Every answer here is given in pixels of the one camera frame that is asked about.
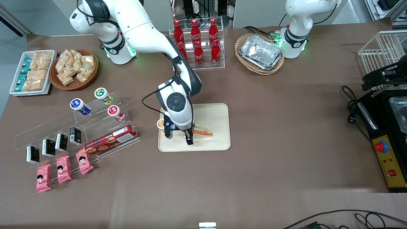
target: white wire basket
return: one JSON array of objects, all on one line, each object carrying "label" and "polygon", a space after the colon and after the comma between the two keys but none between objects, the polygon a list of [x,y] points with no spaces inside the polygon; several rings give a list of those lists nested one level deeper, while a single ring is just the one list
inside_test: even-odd
[{"label": "white wire basket", "polygon": [[[357,54],[362,59],[365,74],[368,74],[398,62],[405,55],[405,49],[407,50],[407,30],[381,31],[370,39]],[[376,86],[373,90],[383,87],[384,85]],[[407,89],[407,84],[390,87],[388,90],[402,89]]]}]

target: yellow control panel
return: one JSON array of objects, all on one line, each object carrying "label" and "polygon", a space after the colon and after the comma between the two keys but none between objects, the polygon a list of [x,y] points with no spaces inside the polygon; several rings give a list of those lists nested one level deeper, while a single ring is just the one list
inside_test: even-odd
[{"label": "yellow control panel", "polygon": [[373,146],[388,187],[405,187],[406,182],[387,135],[373,139]]}]

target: wicker basket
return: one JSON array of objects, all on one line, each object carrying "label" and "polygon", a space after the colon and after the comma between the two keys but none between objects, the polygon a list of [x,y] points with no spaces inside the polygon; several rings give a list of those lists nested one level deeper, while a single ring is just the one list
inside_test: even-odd
[{"label": "wicker basket", "polygon": [[84,89],[85,87],[89,86],[96,78],[96,75],[98,73],[98,59],[96,58],[95,54],[93,54],[91,51],[85,50],[85,49],[77,49],[77,52],[80,53],[83,56],[93,56],[93,59],[95,60],[95,70],[93,71],[92,75],[87,79],[85,82],[81,83],[77,78],[76,74],[73,76],[74,81],[66,86],[64,86],[61,81],[57,77],[57,70],[55,68],[55,65],[57,64],[59,57],[56,58],[54,63],[51,66],[50,73],[49,73],[49,78],[50,82],[54,87],[59,88],[61,90],[81,90]]},{"label": "wicker basket", "polygon": [[235,54],[237,59],[239,59],[239,61],[250,71],[260,74],[260,75],[271,75],[273,73],[275,73],[278,69],[280,69],[280,67],[282,66],[282,64],[284,63],[284,54],[283,56],[280,58],[280,60],[278,61],[278,63],[274,66],[274,68],[271,71],[266,71],[262,68],[260,68],[259,66],[253,64],[252,62],[246,60],[245,58],[243,58],[242,56],[240,56],[239,54],[239,50],[240,48],[244,45],[244,43],[247,41],[247,39],[250,36],[254,36],[254,35],[258,35],[261,38],[263,38],[265,41],[271,42],[271,40],[263,35],[259,35],[259,34],[255,34],[255,33],[248,33],[245,34],[243,36],[241,36],[236,44],[234,45],[234,50],[235,50]]}]

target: pink snack package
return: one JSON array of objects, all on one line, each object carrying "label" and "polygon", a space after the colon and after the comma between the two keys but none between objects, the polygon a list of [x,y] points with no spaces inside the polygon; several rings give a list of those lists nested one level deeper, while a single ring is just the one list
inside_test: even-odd
[{"label": "pink snack package", "polygon": [[37,169],[37,192],[51,189],[51,165],[44,165]]},{"label": "pink snack package", "polygon": [[72,180],[71,166],[69,164],[69,155],[57,159],[57,174],[58,182],[60,184],[65,181]]},{"label": "pink snack package", "polygon": [[93,169],[93,166],[90,164],[90,161],[88,159],[88,153],[85,151],[85,148],[77,152],[77,159],[82,175]]}]

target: red cookie box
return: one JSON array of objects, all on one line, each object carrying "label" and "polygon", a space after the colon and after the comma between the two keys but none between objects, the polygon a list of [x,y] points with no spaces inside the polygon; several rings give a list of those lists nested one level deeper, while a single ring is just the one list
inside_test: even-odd
[{"label": "red cookie box", "polygon": [[85,144],[85,150],[89,154],[98,154],[111,150],[114,147],[137,137],[137,130],[129,124],[125,127],[111,132],[110,134],[87,142]]}]

